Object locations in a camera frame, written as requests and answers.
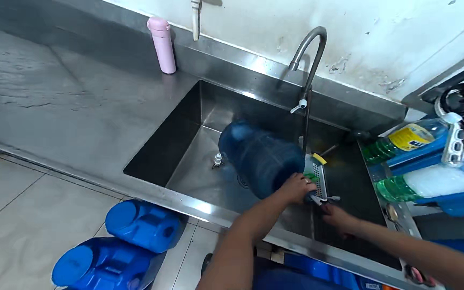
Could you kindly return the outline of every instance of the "wet countertop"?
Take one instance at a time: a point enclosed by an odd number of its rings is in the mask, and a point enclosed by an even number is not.
[[[134,157],[199,78],[121,70],[0,31],[0,150],[76,178],[229,227],[238,213],[125,175]],[[403,274],[337,247],[274,228],[281,247],[393,284]]]

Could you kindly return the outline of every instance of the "sink basin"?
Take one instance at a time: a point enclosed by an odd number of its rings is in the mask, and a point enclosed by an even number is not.
[[[212,169],[214,156],[219,152],[220,134],[236,119],[246,119],[280,138],[296,142],[304,118],[263,100],[199,81],[125,167],[124,173],[242,213],[259,199],[226,160],[219,168]],[[308,147],[323,152],[338,144],[346,133],[332,125],[309,120]],[[341,206],[353,215],[385,226],[357,142],[340,144],[325,159],[328,161],[324,167],[327,193],[340,196]],[[393,268],[401,267],[398,259],[368,242],[343,241],[333,228],[321,221],[321,215],[315,204],[292,205],[275,226]]]

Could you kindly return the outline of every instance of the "person's hand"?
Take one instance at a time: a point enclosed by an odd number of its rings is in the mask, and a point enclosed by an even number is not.
[[[301,173],[293,173],[277,190],[276,194],[284,197],[290,203],[299,203],[312,190],[316,190],[316,184]]]
[[[355,231],[361,222],[360,219],[332,204],[324,204],[321,209],[326,213],[323,216],[323,221],[336,227],[340,236],[345,238],[348,235],[355,235]]]

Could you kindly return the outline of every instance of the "green liquid bottle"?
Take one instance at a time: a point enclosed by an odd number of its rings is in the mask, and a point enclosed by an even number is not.
[[[448,126],[440,119],[419,120],[365,146],[362,154],[368,165],[378,164],[430,144],[447,133]]]
[[[390,202],[415,201],[464,193],[464,162],[438,163],[375,183],[377,194]]]
[[[393,176],[375,183],[377,193],[382,195],[387,201],[414,201],[422,198],[414,190],[409,188],[404,181],[403,175]]]

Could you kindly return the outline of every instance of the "yellow sponge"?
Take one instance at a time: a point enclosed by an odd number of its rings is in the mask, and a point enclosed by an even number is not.
[[[316,154],[316,153],[313,153],[313,155],[311,155],[314,159],[318,160],[322,165],[325,165],[327,163],[327,161],[325,159],[323,159],[322,156]]]

